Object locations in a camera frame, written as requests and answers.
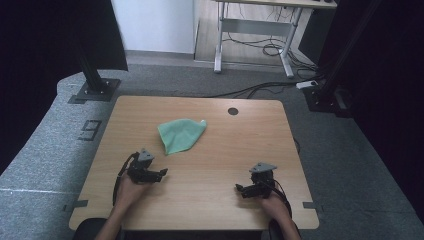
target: wooden table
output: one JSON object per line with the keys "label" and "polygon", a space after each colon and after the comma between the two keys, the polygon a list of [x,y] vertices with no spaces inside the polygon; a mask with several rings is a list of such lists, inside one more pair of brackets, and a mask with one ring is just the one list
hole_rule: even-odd
{"label": "wooden table", "polygon": [[[220,4],[218,12],[218,44],[215,49],[215,65],[214,72],[221,72],[222,62],[222,33],[245,33],[257,35],[272,35],[282,36],[286,40],[284,49],[280,52],[280,58],[283,63],[284,70],[288,78],[293,78],[294,74],[290,66],[290,61],[287,58],[288,51],[293,41],[297,25],[299,23],[300,15],[303,8],[317,8],[317,9],[334,9],[337,4],[334,0],[331,3],[326,3],[324,0],[215,0]],[[245,19],[230,19],[225,17],[225,4],[229,3],[242,3],[242,4],[256,4],[256,5],[272,5],[272,6],[285,6],[294,7],[293,20],[290,23],[270,22],[270,21],[253,21]]]}
{"label": "wooden table", "polygon": [[[236,108],[237,115],[230,115]],[[208,126],[192,149],[165,155],[157,126],[180,118],[206,120]],[[278,166],[283,186],[301,229],[319,225],[302,165],[279,101],[122,96],[100,142],[79,201],[69,222],[107,218],[116,175],[131,153],[146,148],[155,155],[151,171],[169,168],[162,182],[126,216],[127,230],[262,230],[268,218],[235,184],[251,185],[249,169],[258,162]]]}

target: tabletop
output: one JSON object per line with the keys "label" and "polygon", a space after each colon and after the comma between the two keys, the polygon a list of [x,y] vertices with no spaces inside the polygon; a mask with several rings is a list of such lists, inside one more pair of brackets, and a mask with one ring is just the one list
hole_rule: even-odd
{"label": "tabletop", "polygon": [[215,0],[216,2],[227,3],[242,3],[242,4],[258,4],[258,5],[272,5],[272,6],[286,6],[286,7],[303,7],[303,8],[321,8],[321,9],[334,9],[337,3],[332,0],[330,3],[313,0]]}
{"label": "tabletop", "polygon": [[[237,109],[236,115],[229,109]],[[175,119],[206,120],[192,149],[165,155],[157,127]],[[301,229],[319,225],[284,108],[275,100],[121,96],[114,107],[69,225],[107,218],[116,175],[128,156],[145,148],[155,155],[151,171],[168,168],[162,182],[128,212],[127,230],[263,230],[268,217],[235,184],[251,185],[249,169],[258,162],[277,166]]]}

